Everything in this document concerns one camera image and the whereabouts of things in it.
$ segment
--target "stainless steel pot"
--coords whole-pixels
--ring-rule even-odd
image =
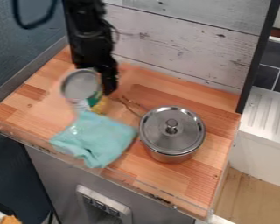
[[[205,135],[202,120],[178,106],[154,108],[140,122],[141,141],[153,158],[164,163],[181,163],[190,158]]]

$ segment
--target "can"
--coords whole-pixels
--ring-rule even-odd
[[[61,84],[61,92],[79,113],[92,110],[102,114],[106,100],[103,97],[100,76],[94,69],[77,69]]]

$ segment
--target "light blue cloth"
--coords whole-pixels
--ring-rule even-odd
[[[90,168],[105,167],[123,153],[136,134],[136,129],[126,124],[86,111],[50,143],[57,151],[83,158]]]

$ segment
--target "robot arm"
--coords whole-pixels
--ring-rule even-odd
[[[33,29],[53,17],[58,0],[52,0],[47,14],[30,24],[21,21],[18,0],[12,0],[13,15],[23,29]],[[117,63],[112,57],[114,41],[112,29],[104,19],[105,4],[102,0],[62,0],[73,63],[77,68],[92,67],[101,74],[104,94],[117,89]]]

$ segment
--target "wooden countertop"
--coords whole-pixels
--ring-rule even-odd
[[[89,169],[79,159],[58,153],[47,142],[75,118],[72,107],[60,94],[60,81],[71,70],[74,66],[66,48],[0,103],[0,130]],[[160,105],[186,106],[205,122],[206,140],[194,157],[184,163],[162,164],[152,159],[137,139],[108,169],[100,170],[100,175],[205,218],[238,128],[240,115],[233,112],[238,95],[136,66],[122,65],[120,70],[120,88],[114,96],[128,95],[148,109]],[[121,103],[110,104],[108,116],[138,125],[139,118]],[[144,113],[140,108],[135,110]]]

